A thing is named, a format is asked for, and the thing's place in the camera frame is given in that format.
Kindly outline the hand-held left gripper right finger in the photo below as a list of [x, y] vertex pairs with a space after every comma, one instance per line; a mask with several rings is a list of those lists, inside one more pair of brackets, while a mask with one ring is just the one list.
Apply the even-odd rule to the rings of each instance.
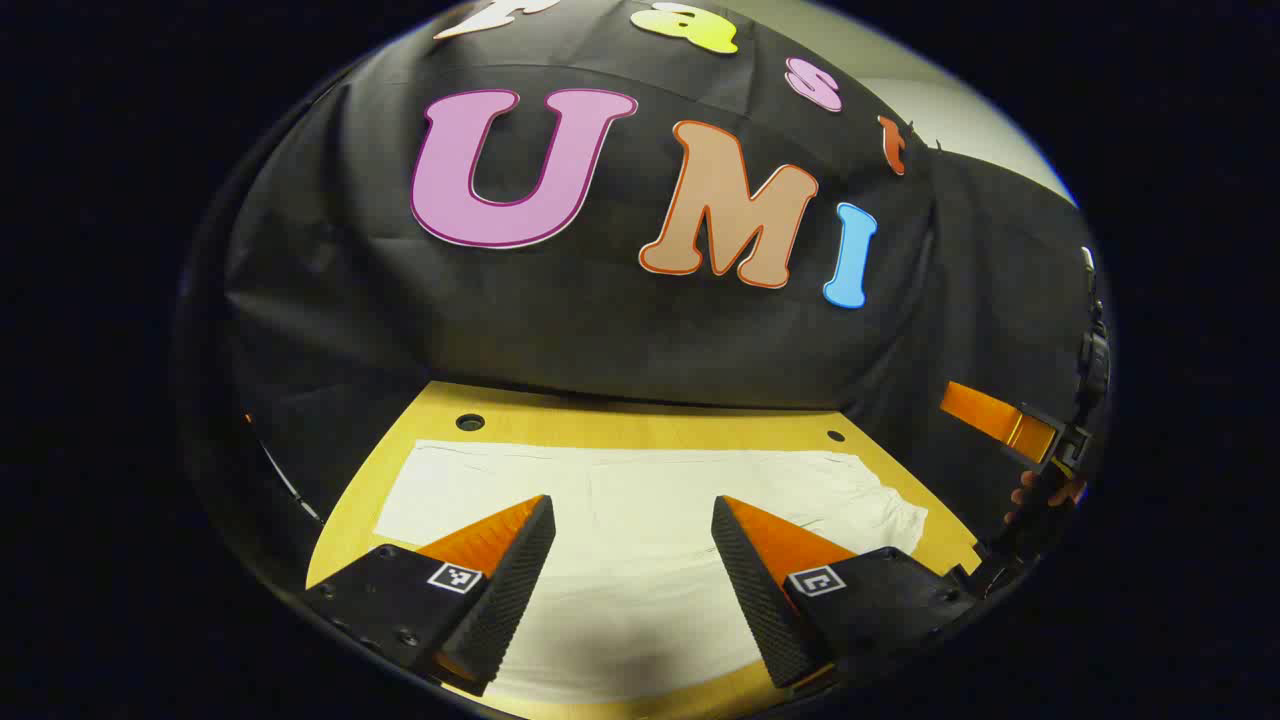
[[979, 600], [908, 552], [851, 550], [730, 496], [710, 533], [771, 680], [865, 689], [936, 650]]

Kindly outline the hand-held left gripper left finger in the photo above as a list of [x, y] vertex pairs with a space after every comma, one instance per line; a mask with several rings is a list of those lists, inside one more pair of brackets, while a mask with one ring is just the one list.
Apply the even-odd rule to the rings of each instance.
[[379, 544], [303, 592], [321, 620], [413, 676], [480, 696], [556, 538], [534, 496], [419, 550]]

